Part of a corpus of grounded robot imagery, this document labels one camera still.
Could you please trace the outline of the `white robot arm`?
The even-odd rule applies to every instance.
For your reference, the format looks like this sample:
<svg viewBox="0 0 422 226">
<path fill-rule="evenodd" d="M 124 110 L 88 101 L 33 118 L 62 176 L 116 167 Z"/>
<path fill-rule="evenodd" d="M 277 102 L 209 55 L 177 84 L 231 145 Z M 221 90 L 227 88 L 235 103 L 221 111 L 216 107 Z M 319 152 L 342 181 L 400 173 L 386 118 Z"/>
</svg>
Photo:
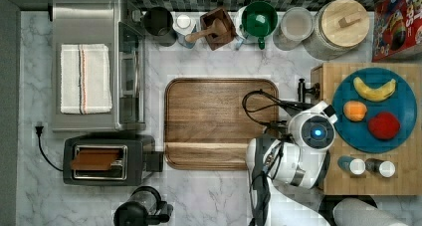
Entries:
<svg viewBox="0 0 422 226">
<path fill-rule="evenodd" d="M 283 194 L 277 187 L 290 184 L 315 187 L 329 165 L 335 139 L 334 108 L 319 102 L 296 110 L 280 137 L 262 134 L 247 147 L 252 219 L 248 226 L 330 226 L 320 214 Z"/>
</svg>

